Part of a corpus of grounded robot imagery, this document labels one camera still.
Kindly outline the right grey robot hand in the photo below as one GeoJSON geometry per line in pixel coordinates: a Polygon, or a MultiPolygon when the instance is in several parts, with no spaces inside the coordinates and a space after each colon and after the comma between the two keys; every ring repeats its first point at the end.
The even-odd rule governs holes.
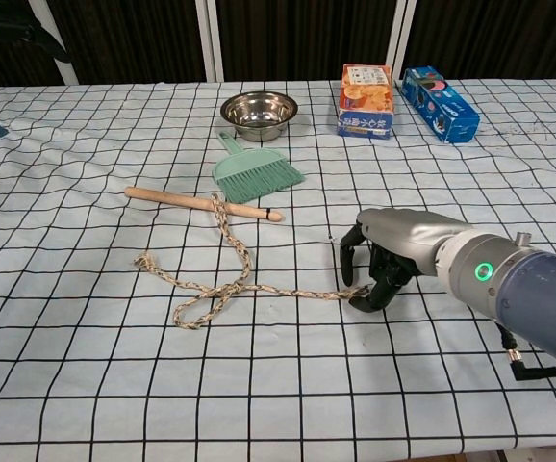
{"type": "Polygon", "coordinates": [[[353,284],[355,247],[370,242],[369,276],[375,284],[369,294],[356,295],[349,303],[373,313],[385,309],[411,278],[436,276],[437,254],[449,238],[468,230],[470,224],[428,211],[368,208],[341,239],[341,276],[353,284]]]}

